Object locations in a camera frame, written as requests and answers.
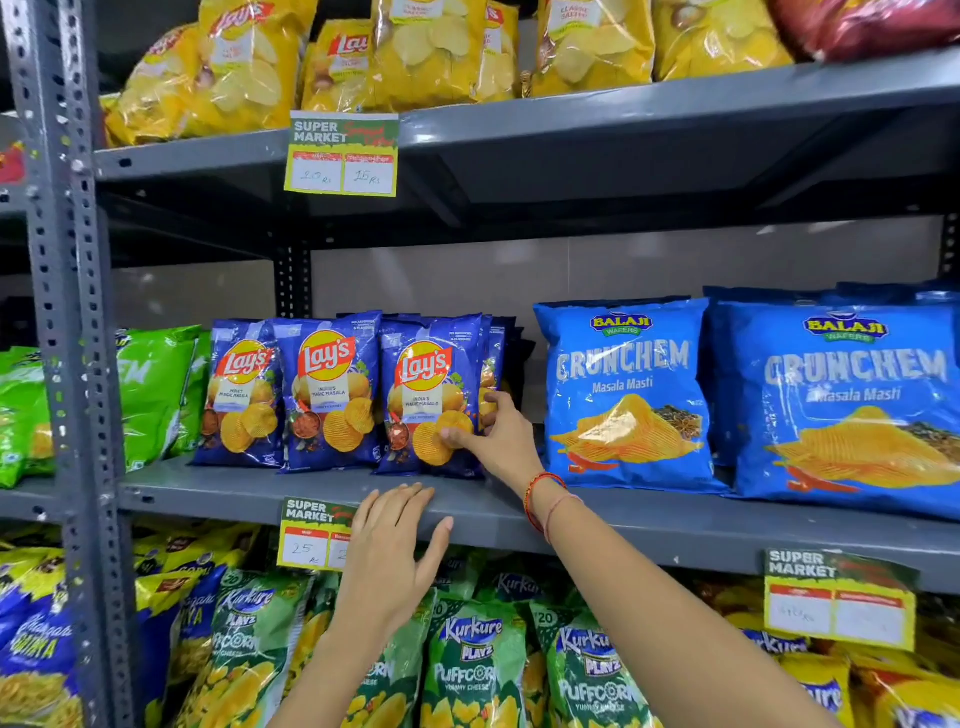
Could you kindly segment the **bright green snack packet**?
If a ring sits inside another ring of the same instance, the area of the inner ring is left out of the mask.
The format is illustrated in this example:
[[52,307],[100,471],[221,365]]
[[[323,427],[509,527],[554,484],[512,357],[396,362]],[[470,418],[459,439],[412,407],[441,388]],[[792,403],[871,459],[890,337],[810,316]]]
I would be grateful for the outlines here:
[[198,325],[116,330],[127,472],[161,460],[175,442],[201,332]]
[[55,468],[42,354],[28,346],[0,351],[0,489]]
[[210,383],[210,340],[210,330],[200,329],[181,396],[174,441],[166,453],[168,458],[190,454],[202,441],[201,420]]

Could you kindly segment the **large light blue snack packet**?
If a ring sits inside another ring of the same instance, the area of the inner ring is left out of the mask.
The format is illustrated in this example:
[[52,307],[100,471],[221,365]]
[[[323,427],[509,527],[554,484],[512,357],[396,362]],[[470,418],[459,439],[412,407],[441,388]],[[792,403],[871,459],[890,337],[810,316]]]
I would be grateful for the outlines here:
[[960,307],[723,302],[731,496],[960,523]]
[[539,302],[544,464],[566,484],[720,495],[698,379],[704,298]]
[[723,468],[735,467],[745,425],[738,422],[738,382],[729,311],[723,303],[769,303],[786,306],[892,305],[952,303],[960,306],[960,283],[937,280],[921,283],[839,282],[832,288],[790,290],[758,287],[704,286],[709,300],[703,316],[699,381],[710,408],[708,440],[714,460]]

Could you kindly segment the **person's right forearm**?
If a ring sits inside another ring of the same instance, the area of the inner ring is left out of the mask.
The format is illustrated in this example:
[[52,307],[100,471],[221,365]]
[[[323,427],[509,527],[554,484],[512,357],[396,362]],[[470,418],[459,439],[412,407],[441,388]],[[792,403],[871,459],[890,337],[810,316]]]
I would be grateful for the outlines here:
[[556,479],[537,476],[523,504],[665,728],[842,728]]

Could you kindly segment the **row of dark blue packets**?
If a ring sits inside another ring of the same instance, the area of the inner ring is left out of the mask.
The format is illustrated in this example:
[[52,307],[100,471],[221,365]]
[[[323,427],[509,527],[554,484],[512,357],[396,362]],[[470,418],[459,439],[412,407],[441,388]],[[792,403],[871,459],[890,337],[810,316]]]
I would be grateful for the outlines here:
[[[326,319],[214,321],[192,465],[285,474],[376,471],[386,453],[379,329],[396,314],[432,317],[367,310]],[[503,388],[523,343],[515,317],[482,315],[488,334],[477,434],[496,409],[485,394]]]

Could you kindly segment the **pile of blue yellow packets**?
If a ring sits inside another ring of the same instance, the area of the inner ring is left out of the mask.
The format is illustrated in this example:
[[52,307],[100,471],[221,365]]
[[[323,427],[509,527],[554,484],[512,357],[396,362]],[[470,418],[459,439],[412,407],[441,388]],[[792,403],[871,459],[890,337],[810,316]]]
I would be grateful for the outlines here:
[[[209,661],[222,578],[259,531],[187,522],[133,540],[143,728],[162,728],[169,691]],[[61,548],[0,550],[0,728],[86,728],[64,560]]]

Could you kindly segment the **person's left hand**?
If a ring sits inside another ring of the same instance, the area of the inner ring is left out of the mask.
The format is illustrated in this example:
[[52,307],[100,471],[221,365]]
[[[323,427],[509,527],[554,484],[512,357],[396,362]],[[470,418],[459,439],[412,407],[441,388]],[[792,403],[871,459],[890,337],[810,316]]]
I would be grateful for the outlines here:
[[391,492],[378,492],[373,509],[373,536],[367,543],[349,545],[346,552],[337,611],[390,618],[412,613],[427,595],[417,588],[418,530],[435,490],[417,482],[414,514],[416,534],[391,527]]

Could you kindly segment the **person's right hand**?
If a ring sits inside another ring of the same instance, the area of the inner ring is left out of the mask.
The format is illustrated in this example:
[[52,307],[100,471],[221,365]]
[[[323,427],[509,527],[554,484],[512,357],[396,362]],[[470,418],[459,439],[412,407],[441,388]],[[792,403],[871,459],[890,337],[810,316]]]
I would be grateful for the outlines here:
[[483,435],[491,440],[491,452],[474,456],[493,478],[524,499],[530,483],[545,472],[536,448],[534,426],[506,392],[487,391],[485,402],[496,406],[483,418]]

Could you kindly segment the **person's left forearm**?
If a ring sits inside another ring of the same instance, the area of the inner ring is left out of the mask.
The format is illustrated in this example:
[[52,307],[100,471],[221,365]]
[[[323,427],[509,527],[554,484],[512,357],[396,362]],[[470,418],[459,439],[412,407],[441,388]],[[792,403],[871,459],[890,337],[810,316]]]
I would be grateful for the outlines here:
[[411,617],[334,613],[311,661],[267,728],[339,728],[369,671]]

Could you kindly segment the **dark blue chips packet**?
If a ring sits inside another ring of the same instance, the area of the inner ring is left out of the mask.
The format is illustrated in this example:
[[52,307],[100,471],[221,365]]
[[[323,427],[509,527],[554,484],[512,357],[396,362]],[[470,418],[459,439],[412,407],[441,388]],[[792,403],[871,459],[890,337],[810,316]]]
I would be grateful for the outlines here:
[[383,318],[379,369],[386,452],[378,476],[481,478],[476,457],[447,444],[442,431],[478,433],[481,358],[488,334],[481,313]]

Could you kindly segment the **row of green corn-puff packets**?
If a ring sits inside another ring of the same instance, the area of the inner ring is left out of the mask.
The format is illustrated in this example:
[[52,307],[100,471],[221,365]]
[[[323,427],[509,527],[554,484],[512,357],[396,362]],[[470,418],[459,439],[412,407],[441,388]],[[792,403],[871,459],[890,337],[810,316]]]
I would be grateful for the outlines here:
[[[532,567],[452,547],[388,640],[338,728],[665,728],[592,611]],[[341,578],[232,569],[212,653],[172,728],[279,728],[285,698],[332,625]]]

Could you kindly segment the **pile of yellow orange packets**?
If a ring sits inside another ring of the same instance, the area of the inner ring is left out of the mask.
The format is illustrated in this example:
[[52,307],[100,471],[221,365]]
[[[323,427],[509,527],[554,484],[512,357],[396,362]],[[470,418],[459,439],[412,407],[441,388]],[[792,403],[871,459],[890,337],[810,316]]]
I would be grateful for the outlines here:
[[843,728],[960,728],[960,625],[923,615],[913,651],[796,636],[765,627],[758,577],[702,573],[688,586]]

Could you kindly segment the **grey perforated rack upright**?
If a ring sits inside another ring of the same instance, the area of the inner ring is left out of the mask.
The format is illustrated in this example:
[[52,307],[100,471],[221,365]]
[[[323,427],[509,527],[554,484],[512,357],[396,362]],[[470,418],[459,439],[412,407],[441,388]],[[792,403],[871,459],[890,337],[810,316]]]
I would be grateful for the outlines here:
[[131,522],[113,308],[99,205],[97,0],[0,0],[23,140],[20,192],[51,416],[54,520],[65,553],[81,728],[143,728]]

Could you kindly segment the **green yellow price label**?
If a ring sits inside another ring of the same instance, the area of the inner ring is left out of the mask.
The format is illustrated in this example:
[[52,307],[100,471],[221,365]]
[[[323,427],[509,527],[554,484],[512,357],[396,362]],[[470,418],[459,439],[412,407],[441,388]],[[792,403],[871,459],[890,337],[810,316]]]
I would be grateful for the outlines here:
[[341,574],[357,508],[316,498],[288,496],[280,509],[276,565]]
[[306,195],[395,198],[396,113],[292,111],[283,188]]
[[763,554],[764,624],[777,632],[912,652],[917,569],[822,549]]

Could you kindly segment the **grey metal shelf board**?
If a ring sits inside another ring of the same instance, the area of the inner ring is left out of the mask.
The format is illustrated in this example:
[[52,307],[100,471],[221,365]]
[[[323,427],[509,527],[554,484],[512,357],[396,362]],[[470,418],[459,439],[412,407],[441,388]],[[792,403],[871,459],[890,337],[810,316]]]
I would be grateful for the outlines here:
[[14,488],[0,488],[0,522],[61,525],[65,501],[52,476],[32,476]]
[[394,198],[285,192],[288,136],[97,151],[100,204],[227,260],[960,213],[960,46],[413,111]]
[[[450,516],[454,544],[548,552],[520,500],[490,480],[381,476],[368,468],[283,474],[259,467],[193,466],[189,457],[181,457],[128,474],[119,502],[134,513],[277,526],[287,498],[355,505],[374,489],[415,481],[436,491],[420,538]],[[767,549],[839,551],[905,565],[918,571],[921,591],[960,596],[960,523],[716,494],[572,492],[659,565],[757,575]]]

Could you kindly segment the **red snack packet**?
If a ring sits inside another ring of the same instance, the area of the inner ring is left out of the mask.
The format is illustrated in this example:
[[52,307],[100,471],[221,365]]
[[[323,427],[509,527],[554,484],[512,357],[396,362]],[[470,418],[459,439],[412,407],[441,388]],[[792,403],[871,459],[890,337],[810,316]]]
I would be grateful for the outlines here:
[[846,63],[960,43],[960,0],[767,0],[786,43]]

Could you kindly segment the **dark perforated rear upright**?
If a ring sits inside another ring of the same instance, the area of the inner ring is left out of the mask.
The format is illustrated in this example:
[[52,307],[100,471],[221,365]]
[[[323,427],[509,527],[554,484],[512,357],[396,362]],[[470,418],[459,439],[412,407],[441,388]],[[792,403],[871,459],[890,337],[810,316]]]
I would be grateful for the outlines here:
[[282,243],[272,257],[275,313],[285,319],[313,318],[311,250],[303,240]]

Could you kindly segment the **row of yellow chip packets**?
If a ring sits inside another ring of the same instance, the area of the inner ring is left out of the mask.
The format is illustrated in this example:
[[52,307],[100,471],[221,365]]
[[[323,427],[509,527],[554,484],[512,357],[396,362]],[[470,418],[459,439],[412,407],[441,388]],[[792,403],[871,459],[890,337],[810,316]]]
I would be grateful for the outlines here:
[[321,0],[200,0],[103,108],[137,146],[276,130],[294,111],[401,113],[792,66],[767,0],[535,0],[534,70],[504,0],[368,0],[311,30]]

